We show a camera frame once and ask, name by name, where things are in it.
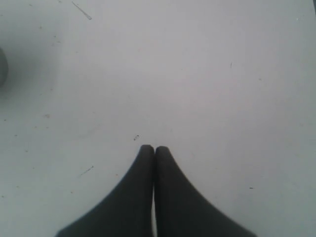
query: white floor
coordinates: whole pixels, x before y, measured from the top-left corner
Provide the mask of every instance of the white floor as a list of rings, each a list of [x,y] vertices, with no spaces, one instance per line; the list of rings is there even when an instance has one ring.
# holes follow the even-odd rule
[[[0,236],[53,237],[142,144],[260,237],[316,235],[312,0],[7,0]]]

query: gray object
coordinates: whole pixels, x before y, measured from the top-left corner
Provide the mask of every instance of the gray object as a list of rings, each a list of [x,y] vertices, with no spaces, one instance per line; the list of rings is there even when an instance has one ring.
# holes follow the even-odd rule
[[[0,87],[4,84],[8,77],[9,65],[4,54],[4,51],[0,48]]]

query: floor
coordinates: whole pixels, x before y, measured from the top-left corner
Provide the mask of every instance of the floor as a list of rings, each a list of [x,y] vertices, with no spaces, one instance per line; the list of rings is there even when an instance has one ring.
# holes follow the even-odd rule
[[[0,2],[1,237],[53,237],[167,145],[260,237],[316,233],[312,0]]]

